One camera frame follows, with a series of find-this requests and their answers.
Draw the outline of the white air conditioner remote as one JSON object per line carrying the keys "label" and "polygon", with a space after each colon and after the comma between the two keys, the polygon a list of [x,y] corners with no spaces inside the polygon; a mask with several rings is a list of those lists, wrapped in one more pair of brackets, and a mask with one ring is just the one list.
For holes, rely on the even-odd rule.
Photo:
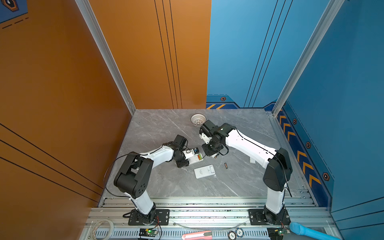
{"label": "white air conditioner remote", "polygon": [[213,165],[208,165],[194,169],[196,179],[202,179],[216,174],[215,168]]}

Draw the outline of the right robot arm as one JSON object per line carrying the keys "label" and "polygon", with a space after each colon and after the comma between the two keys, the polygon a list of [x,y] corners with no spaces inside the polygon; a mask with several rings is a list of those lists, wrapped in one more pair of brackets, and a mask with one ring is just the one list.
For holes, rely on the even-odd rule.
{"label": "right robot arm", "polygon": [[264,221],[268,225],[283,224],[288,219],[285,194],[290,191],[288,182],[293,172],[288,151],[263,145],[227,123],[217,126],[207,120],[200,127],[199,135],[205,142],[202,148],[206,156],[224,156],[221,150],[229,150],[231,147],[249,156],[251,163],[259,164],[265,169],[263,182],[268,191],[262,212]]}

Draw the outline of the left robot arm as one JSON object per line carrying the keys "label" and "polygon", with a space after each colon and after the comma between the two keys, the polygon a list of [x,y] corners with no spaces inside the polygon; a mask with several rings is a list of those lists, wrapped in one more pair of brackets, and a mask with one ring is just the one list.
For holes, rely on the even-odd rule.
{"label": "left robot arm", "polygon": [[174,141],[165,143],[151,152],[130,152],[117,172],[114,186],[133,202],[133,213],[145,224],[151,224],[156,217],[156,204],[147,192],[152,169],[172,161],[178,168],[189,166],[189,157],[185,152],[187,141],[185,137],[177,135]]}

